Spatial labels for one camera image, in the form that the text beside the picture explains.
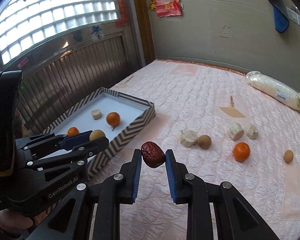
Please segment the window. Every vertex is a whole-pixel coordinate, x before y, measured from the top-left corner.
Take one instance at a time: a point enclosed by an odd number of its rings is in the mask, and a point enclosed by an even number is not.
[[[116,0],[12,0],[0,15],[3,64],[58,33],[116,20],[115,3]]]

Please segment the wall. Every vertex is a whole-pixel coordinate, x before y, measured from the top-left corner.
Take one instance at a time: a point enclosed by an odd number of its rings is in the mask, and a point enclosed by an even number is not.
[[[158,18],[149,12],[157,58],[258,70],[300,90],[300,27],[290,22],[279,34],[268,0],[181,2],[182,16]]]

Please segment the blue gripper pad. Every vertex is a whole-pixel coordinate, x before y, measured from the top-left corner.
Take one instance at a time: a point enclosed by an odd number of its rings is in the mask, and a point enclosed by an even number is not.
[[[73,147],[88,142],[91,133],[92,131],[86,131],[73,136],[66,137],[63,140],[63,143],[60,144],[60,148],[66,151],[71,151]]]
[[[134,203],[135,203],[137,195],[138,195],[138,188],[139,188],[139,181],[140,181],[140,174],[141,174],[141,164],[142,164],[141,151],[139,151],[138,160],[137,160],[137,164],[136,164],[136,170],[135,170],[133,181],[132,181],[131,197],[132,197]]]
[[[173,199],[173,202],[175,203],[177,201],[177,187],[176,187],[176,179],[174,177],[173,170],[172,170],[169,151],[172,150],[166,151],[166,170],[167,170],[168,183],[170,188],[170,195],[171,198]]]

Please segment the blue towel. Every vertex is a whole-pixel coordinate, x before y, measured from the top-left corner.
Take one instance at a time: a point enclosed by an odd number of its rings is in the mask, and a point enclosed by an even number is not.
[[[283,0],[268,0],[273,6],[274,26],[277,32],[284,33],[289,27],[287,8]]]

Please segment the dried jujube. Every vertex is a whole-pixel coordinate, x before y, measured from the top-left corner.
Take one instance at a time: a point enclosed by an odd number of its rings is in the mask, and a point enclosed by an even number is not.
[[[145,142],[141,146],[141,154],[144,162],[153,169],[164,164],[166,161],[163,150],[154,142]]]

